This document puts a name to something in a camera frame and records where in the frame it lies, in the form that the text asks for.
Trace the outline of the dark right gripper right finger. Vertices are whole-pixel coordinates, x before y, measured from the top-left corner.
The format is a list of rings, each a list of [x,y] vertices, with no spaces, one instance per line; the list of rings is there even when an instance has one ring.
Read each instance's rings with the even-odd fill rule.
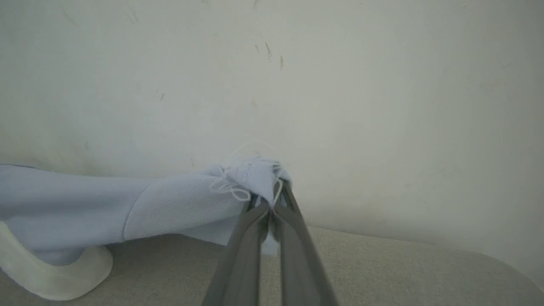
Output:
[[[338,306],[290,184],[279,180],[272,207],[274,237],[280,244],[283,306]]]

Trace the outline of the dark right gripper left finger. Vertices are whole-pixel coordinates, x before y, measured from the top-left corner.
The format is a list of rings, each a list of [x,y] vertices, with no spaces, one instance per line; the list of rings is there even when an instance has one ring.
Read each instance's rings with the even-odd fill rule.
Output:
[[[269,205],[257,195],[243,207],[203,298],[203,306],[260,304],[261,246],[268,235]]]

